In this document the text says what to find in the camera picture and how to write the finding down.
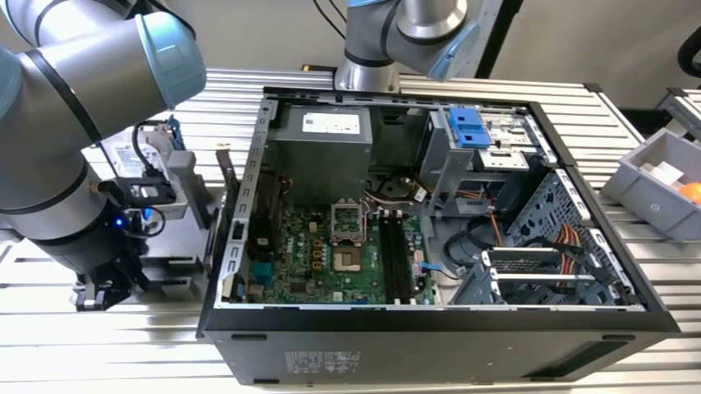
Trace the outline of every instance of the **aluminum extrusion table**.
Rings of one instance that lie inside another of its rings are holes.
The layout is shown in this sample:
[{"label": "aluminum extrusion table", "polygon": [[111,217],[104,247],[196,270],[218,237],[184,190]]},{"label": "aluminum extrusion table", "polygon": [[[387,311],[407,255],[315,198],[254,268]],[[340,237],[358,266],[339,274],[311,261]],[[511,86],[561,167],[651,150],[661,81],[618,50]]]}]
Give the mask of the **aluminum extrusion table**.
[{"label": "aluminum extrusion table", "polygon": [[[215,149],[228,148],[240,175],[263,86],[330,89],[331,74],[210,69],[204,92],[172,114],[196,171],[222,184]],[[530,100],[541,103],[590,185],[598,190],[617,160],[642,141],[595,85],[453,80],[439,84],[402,77],[406,94]],[[690,93],[701,107],[701,91]],[[165,112],[155,118],[169,115]],[[99,149],[85,149],[96,171],[111,176]],[[526,386],[270,387],[276,392],[554,392],[577,394],[701,392],[701,243],[670,241],[641,218],[602,198],[606,212],[642,265],[682,334],[619,361],[581,381]],[[105,313],[76,314],[68,301],[72,272],[23,241],[0,246],[0,386],[3,393],[145,392],[206,389],[260,392],[239,387],[216,349],[195,340],[199,302],[116,305]]]}]

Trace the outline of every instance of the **black ram slot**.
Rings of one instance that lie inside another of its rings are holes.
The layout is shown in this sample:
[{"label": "black ram slot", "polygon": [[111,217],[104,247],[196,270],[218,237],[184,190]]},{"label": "black ram slot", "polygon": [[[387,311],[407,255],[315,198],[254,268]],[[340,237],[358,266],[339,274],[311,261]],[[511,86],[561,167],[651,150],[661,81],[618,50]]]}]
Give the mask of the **black ram slot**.
[{"label": "black ram slot", "polygon": [[392,304],[396,299],[399,299],[402,304],[408,304],[411,298],[411,273],[406,259],[407,251],[402,219],[380,218],[379,220],[384,296],[388,304]]}]

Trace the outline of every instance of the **black plastic bracket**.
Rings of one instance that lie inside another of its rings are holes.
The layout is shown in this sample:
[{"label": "black plastic bracket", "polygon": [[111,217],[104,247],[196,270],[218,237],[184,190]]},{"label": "black plastic bracket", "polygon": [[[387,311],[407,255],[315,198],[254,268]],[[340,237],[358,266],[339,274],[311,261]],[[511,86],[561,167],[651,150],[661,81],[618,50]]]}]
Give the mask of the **black plastic bracket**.
[{"label": "black plastic bracket", "polygon": [[603,93],[603,89],[601,88],[599,84],[594,84],[591,82],[585,82],[583,87],[586,90],[589,90],[591,93]]},{"label": "black plastic bracket", "polygon": [[686,94],[682,88],[668,88],[668,92],[677,97],[689,97],[689,94]]},{"label": "black plastic bracket", "polygon": [[547,142],[550,143],[555,155],[558,156],[558,164],[562,167],[574,167],[577,165],[577,161],[574,159],[574,156],[571,156],[571,152],[567,149],[567,145],[565,145],[565,142],[562,141],[562,137],[559,136],[558,131],[555,130],[555,126],[551,124],[550,119],[547,118],[546,111],[543,111],[543,108],[539,106],[539,103],[534,101],[527,103],[527,106],[530,107],[530,110],[533,112],[533,118],[535,119],[535,123],[538,123],[538,127],[546,134]]}]

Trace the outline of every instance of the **motherboard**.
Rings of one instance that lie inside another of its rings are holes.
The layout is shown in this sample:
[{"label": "motherboard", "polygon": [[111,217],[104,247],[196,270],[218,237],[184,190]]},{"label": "motherboard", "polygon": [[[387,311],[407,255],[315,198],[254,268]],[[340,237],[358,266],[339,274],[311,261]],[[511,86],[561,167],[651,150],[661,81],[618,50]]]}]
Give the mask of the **motherboard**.
[{"label": "motherboard", "polygon": [[[387,287],[404,281],[407,304],[433,305],[430,275],[422,272],[426,250],[418,218],[394,218],[400,227],[403,255],[387,257],[382,249],[383,220],[378,213],[362,212],[355,203],[331,206],[288,207],[279,229],[275,254],[252,263],[248,302],[266,304],[342,303],[380,305],[394,301]],[[388,272],[387,260],[399,261]]]}]

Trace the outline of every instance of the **white object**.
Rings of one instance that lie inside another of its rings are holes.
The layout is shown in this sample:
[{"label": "white object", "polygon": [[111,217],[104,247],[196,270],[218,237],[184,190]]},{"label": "white object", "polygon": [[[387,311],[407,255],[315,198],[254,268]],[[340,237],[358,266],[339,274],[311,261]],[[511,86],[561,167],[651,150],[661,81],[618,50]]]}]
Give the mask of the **white object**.
[{"label": "white object", "polygon": [[360,134],[360,116],[350,113],[306,113],[302,131],[307,133]]},{"label": "white object", "polygon": [[668,186],[684,176],[684,172],[674,168],[668,162],[661,162],[657,167],[653,167],[649,174]]}]

